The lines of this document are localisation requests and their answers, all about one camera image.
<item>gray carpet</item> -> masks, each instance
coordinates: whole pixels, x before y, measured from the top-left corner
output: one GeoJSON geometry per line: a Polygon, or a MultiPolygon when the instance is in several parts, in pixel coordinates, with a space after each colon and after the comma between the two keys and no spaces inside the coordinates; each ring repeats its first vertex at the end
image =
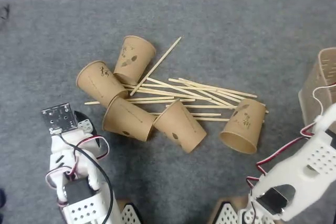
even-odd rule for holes
{"type": "MultiPolygon", "coordinates": [[[[39,113],[64,102],[91,117],[99,133],[108,137],[112,151],[102,166],[117,197],[132,199],[145,223],[205,223],[219,197],[248,193],[245,177],[259,176],[256,161],[298,135],[303,122],[297,93],[319,50],[336,43],[336,0],[0,4],[7,2],[10,19],[0,21],[0,187],[8,195],[0,212],[5,224],[62,223],[56,194],[44,182],[51,142],[39,113]],[[113,69],[125,35],[152,41],[156,60],[183,36],[153,78],[190,78],[259,95],[270,113],[257,154],[226,147],[218,138],[223,122],[202,123],[208,135],[191,154],[159,132],[147,143],[103,132],[104,109],[83,104],[90,98],[76,88],[75,79],[96,59],[113,69]]],[[[144,108],[157,112],[164,106],[144,108]]],[[[335,189],[332,185],[290,223],[332,223],[335,189]]]]}

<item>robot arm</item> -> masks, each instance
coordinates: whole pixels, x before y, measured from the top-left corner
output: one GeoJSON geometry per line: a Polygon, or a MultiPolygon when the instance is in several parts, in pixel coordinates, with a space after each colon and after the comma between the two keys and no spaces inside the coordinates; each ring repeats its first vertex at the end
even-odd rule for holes
{"type": "Polygon", "coordinates": [[[254,207],[259,217],[288,221],[320,199],[336,180],[336,134],[328,130],[335,121],[336,104],[317,117],[314,136],[299,151],[260,177],[244,211],[254,207]],[[283,186],[292,188],[290,197],[280,192],[283,186]]]}
{"type": "Polygon", "coordinates": [[[57,192],[67,224],[122,224],[114,194],[98,176],[100,145],[93,140],[92,124],[88,120],[78,123],[68,103],[42,110],[42,114],[52,139],[46,181],[57,192]]]}

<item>bamboo skewer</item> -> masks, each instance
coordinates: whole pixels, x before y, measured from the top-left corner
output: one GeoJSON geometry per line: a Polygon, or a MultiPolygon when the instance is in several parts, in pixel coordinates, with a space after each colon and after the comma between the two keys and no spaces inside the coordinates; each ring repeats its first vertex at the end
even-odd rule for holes
{"type": "Polygon", "coordinates": [[[161,90],[156,90],[156,89],[147,89],[147,88],[138,89],[137,92],[145,93],[145,94],[158,94],[158,95],[165,95],[165,96],[169,95],[172,97],[182,97],[182,98],[197,99],[197,100],[207,100],[207,101],[211,100],[211,98],[207,98],[207,97],[193,97],[187,94],[179,94],[179,93],[161,91],[161,90]]]}
{"type": "MultiPolygon", "coordinates": [[[[151,88],[165,88],[167,89],[168,87],[164,86],[164,85],[160,85],[160,84],[148,84],[148,83],[144,83],[143,85],[141,85],[141,87],[151,87],[151,88]]],[[[201,88],[201,87],[186,87],[186,86],[175,86],[174,87],[176,88],[180,88],[180,89],[187,89],[187,90],[204,90],[204,91],[209,91],[209,90],[212,90],[212,91],[215,91],[215,89],[213,88],[201,88]]]]}
{"type": "Polygon", "coordinates": [[[205,101],[210,101],[211,100],[211,98],[208,98],[208,97],[201,97],[201,96],[188,95],[188,94],[180,94],[180,93],[162,91],[162,90],[157,90],[157,89],[140,88],[140,89],[137,90],[137,92],[140,92],[140,93],[142,91],[160,92],[160,93],[163,93],[165,95],[169,95],[169,96],[173,96],[173,97],[183,97],[183,98],[198,99],[198,100],[205,100],[205,101]]]}
{"type": "Polygon", "coordinates": [[[229,92],[225,92],[225,91],[223,91],[223,90],[219,90],[219,89],[217,89],[216,92],[221,93],[221,94],[225,94],[225,95],[228,95],[228,96],[230,96],[230,97],[234,97],[234,98],[237,98],[237,99],[240,99],[240,100],[245,99],[245,97],[241,97],[241,96],[239,96],[239,95],[232,94],[232,93],[229,93],[229,92]]]}
{"type": "Polygon", "coordinates": [[[186,108],[194,108],[194,109],[229,109],[233,110],[237,106],[226,106],[226,105],[185,105],[186,108]]]}
{"type": "Polygon", "coordinates": [[[174,47],[177,45],[177,43],[180,42],[182,37],[178,38],[174,44],[163,54],[163,56],[158,60],[158,62],[152,67],[151,70],[144,76],[144,78],[138,83],[138,85],[133,89],[133,91],[130,93],[130,96],[134,95],[134,93],[137,91],[137,89],[145,82],[145,80],[154,72],[154,70],[160,65],[160,63],[164,60],[164,58],[167,57],[167,55],[174,49],[174,47]]]}
{"type": "Polygon", "coordinates": [[[179,78],[179,80],[194,83],[197,87],[201,86],[201,87],[215,88],[215,89],[220,89],[220,90],[223,90],[223,91],[226,91],[226,92],[229,92],[229,93],[233,93],[233,94],[241,94],[241,95],[244,95],[246,97],[257,98],[257,96],[255,94],[249,94],[249,93],[240,92],[240,91],[231,90],[231,89],[217,88],[217,87],[210,86],[210,85],[200,84],[200,83],[197,83],[197,82],[194,82],[194,81],[189,81],[189,80],[186,80],[186,79],[183,79],[183,78],[179,78]]]}
{"type": "Polygon", "coordinates": [[[201,94],[204,94],[204,95],[206,95],[206,96],[208,96],[208,97],[210,97],[210,98],[212,98],[212,99],[214,99],[214,100],[216,100],[216,101],[218,101],[218,102],[220,102],[220,103],[223,104],[223,105],[233,106],[232,104],[230,104],[230,103],[228,103],[228,102],[222,100],[221,98],[218,98],[218,97],[216,97],[216,96],[214,96],[214,95],[212,95],[212,94],[209,94],[209,93],[207,93],[207,92],[205,92],[205,91],[203,91],[203,90],[198,90],[198,92],[201,93],[201,94]]]}
{"type": "Polygon", "coordinates": [[[219,93],[219,92],[216,92],[216,91],[209,91],[209,92],[212,93],[212,94],[216,94],[220,97],[224,97],[224,98],[229,99],[229,100],[234,101],[234,102],[238,102],[238,103],[241,102],[241,100],[239,100],[237,98],[233,98],[233,97],[230,97],[228,95],[225,95],[225,94],[222,94],[222,93],[219,93]]]}
{"type": "Polygon", "coordinates": [[[215,87],[215,86],[200,84],[200,83],[197,83],[197,82],[185,80],[183,78],[179,78],[178,80],[177,79],[173,79],[173,78],[169,78],[168,80],[172,81],[172,82],[183,83],[183,84],[185,84],[186,82],[187,83],[191,83],[191,84],[194,83],[197,87],[212,88],[212,89],[215,89],[215,90],[221,90],[221,91],[228,92],[228,93],[240,94],[240,95],[244,95],[246,97],[257,98],[257,96],[255,94],[249,94],[249,93],[244,93],[244,92],[240,92],[240,91],[236,91],[236,90],[223,89],[223,88],[219,88],[219,87],[215,87]]]}
{"type": "Polygon", "coordinates": [[[187,90],[184,90],[184,89],[180,89],[180,88],[178,88],[176,86],[167,84],[167,83],[165,83],[163,81],[157,81],[157,80],[155,80],[153,78],[149,78],[149,77],[147,78],[147,80],[149,80],[151,82],[154,82],[154,83],[157,83],[157,84],[161,84],[162,86],[166,86],[167,88],[175,89],[175,90],[177,90],[179,92],[182,92],[182,93],[185,93],[185,94],[188,94],[188,95],[192,95],[192,96],[195,96],[195,97],[201,97],[201,95],[199,95],[199,94],[195,94],[193,92],[190,92],[190,91],[187,91],[187,90]]]}
{"type": "Polygon", "coordinates": [[[174,97],[141,97],[141,98],[129,98],[126,101],[135,102],[135,101],[154,101],[154,100],[172,100],[174,97]]]}
{"type": "MultiPolygon", "coordinates": [[[[152,100],[152,101],[134,101],[133,104],[151,104],[151,103],[170,103],[175,102],[176,100],[152,100]]],[[[195,99],[180,99],[181,102],[194,102],[195,99]]]]}
{"type": "MultiPolygon", "coordinates": [[[[152,115],[161,115],[162,112],[154,112],[150,113],[152,115]]],[[[193,116],[221,116],[222,114],[220,113],[191,113],[193,116]]]]}
{"type": "Polygon", "coordinates": [[[217,122],[228,122],[230,119],[227,118],[194,118],[198,121],[217,121],[217,122]]]}
{"type": "Polygon", "coordinates": [[[94,104],[100,104],[98,101],[93,101],[93,102],[85,102],[85,105],[94,105],[94,104]]]}

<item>plastic basket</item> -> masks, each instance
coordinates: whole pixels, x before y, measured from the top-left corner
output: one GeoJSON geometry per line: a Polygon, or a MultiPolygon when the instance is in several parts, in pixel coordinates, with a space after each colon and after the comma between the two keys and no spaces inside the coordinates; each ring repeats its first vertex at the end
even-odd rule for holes
{"type": "MultiPolygon", "coordinates": [[[[336,48],[326,48],[320,51],[307,80],[299,92],[299,101],[305,125],[313,122],[321,109],[313,98],[313,90],[320,86],[331,85],[336,82],[336,48]]],[[[336,102],[336,87],[316,91],[316,97],[322,102],[324,110],[336,102]]],[[[331,126],[336,132],[336,124],[331,126]]]]}

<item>brown paper cup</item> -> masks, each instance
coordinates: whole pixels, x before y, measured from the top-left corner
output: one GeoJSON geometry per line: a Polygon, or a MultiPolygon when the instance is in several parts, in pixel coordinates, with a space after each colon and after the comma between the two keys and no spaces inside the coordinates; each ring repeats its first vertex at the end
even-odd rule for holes
{"type": "Polygon", "coordinates": [[[137,85],[151,59],[155,56],[154,46],[137,36],[126,36],[114,74],[122,83],[137,85]]]}
{"type": "Polygon", "coordinates": [[[265,112],[265,106],[256,100],[242,100],[220,133],[220,138],[236,151],[255,153],[265,112]]]}
{"type": "Polygon", "coordinates": [[[205,130],[179,100],[166,108],[153,125],[187,153],[206,136],[205,130]]]}
{"type": "Polygon", "coordinates": [[[103,130],[147,141],[155,116],[138,106],[116,97],[107,108],[103,130]]]}
{"type": "Polygon", "coordinates": [[[117,95],[126,98],[127,90],[115,78],[105,62],[97,60],[89,63],[78,74],[76,85],[105,108],[117,95]]]}

